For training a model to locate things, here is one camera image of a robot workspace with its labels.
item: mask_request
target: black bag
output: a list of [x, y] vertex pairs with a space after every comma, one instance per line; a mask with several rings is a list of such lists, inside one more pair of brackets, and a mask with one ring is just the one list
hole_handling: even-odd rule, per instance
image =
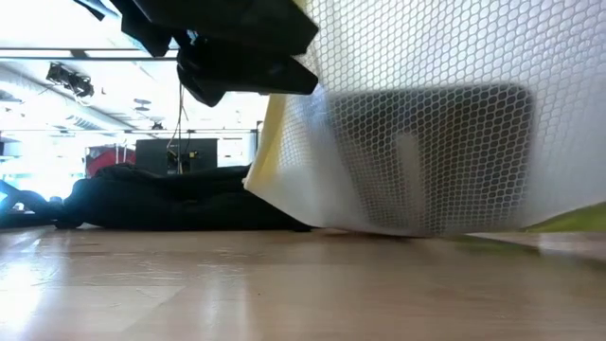
[[[53, 225], [61, 221], [64, 226], [79, 226], [81, 223], [69, 223], [63, 214], [61, 200], [51, 198], [51, 202], [31, 190], [19, 190], [0, 180], [0, 193], [7, 196], [0, 200], [0, 228], [32, 227]], [[13, 209], [18, 203], [24, 210]]]
[[63, 209], [71, 221], [135, 230], [309, 230], [244, 189], [249, 167], [157, 176], [132, 165], [79, 180]]

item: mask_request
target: black speaker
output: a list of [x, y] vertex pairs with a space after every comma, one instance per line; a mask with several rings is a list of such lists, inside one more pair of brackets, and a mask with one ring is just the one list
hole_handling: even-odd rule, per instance
[[158, 175], [179, 173], [179, 152], [183, 173], [217, 168], [217, 139], [198, 138], [172, 140], [150, 139], [136, 141], [137, 167]]

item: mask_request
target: red object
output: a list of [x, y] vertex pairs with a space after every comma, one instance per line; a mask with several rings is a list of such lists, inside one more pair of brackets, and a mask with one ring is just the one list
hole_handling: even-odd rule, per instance
[[[97, 153], [97, 157], [88, 156], [86, 158], [86, 177], [93, 177], [97, 171], [116, 164], [116, 149], [110, 147], [93, 147], [91, 154]], [[129, 163], [134, 165], [134, 152], [126, 150], [126, 162], [124, 161], [124, 148], [119, 149], [117, 153], [117, 163]]]

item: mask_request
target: cable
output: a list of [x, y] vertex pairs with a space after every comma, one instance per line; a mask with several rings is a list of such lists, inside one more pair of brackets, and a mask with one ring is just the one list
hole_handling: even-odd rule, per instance
[[186, 116], [186, 121], [189, 122], [189, 115], [187, 114], [187, 110], [186, 110], [186, 99], [185, 99], [185, 97], [183, 97], [183, 99], [182, 99], [181, 106], [183, 107], [183, 115]]
[[[57, 86], [58, 84], [51, 84], [48, 85], [43, 91], [39, 92], [38, 94], [36, 94], [35, 96], [32, 96], [31, 99], [36, 99], [37, 97], [39, 97], [41, 94], [44, 94], [46, 91], [52, 89], [53, 87]], [[24, 100], [21, 103], [19, 103], [19, 105], [24, 105], [26, 103], [28, 103], [31, 99], [28, 100]]]
[[79, 104], [81, 106], [84, 106], [84, 107], [90, 107], [90, 106], [93, 105], [93, 103], [91, 103], [91, 102], [87, 103], [87, 102], [83, 101], [80, 97], [78, 97], [78, 95], [81, 94], [81, 91], [80, 92], [76, 92], [76, 90], [74, 89], [74, 87], [72, 86], [72, 84], [68, 83], [67, 85], [69, 85], [69, 89], [72, 91], [72, 94], [74, 96], [74, 101], [77, 104]]
[[183, 154], [187, 155], [187, 152], [189, 151], [189, 142], [191, 142], [191, 130], [187, 129], [187, 144], [186, 144], [186, 150], [183, 152]]
[[183, 84], [179, 84], [179, 118], [177, 118], [177, 126], [174, 129], [174, 133], [169, 140], [169, 144], [167, 144], [167, 151], [170, 148], [170, 143], [174, 140], [174, 137], [177, 135], [177, 131], [179, 132], [179, 139], [177, 142], [177, 173], [183, 173], [183, 165], [181, 164], [181, 116], [183, 115]]

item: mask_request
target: mesh net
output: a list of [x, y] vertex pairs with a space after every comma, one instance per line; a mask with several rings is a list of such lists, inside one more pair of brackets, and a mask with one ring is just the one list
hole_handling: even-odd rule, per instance
[[260, 197], [308, 224], [417, 236], [606, 200], [602, 0], [303, 7], [320, 85], [268, 113]]

